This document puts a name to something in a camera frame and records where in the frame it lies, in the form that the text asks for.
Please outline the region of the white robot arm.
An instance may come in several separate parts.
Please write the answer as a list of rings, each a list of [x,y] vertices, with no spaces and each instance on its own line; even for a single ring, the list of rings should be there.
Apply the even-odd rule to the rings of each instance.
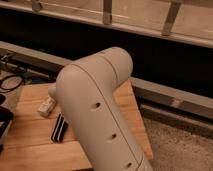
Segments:
[[[64,66],[49,89],[94,171],[153,171],[113,96],[132,70],[129,53],[111,47]]]

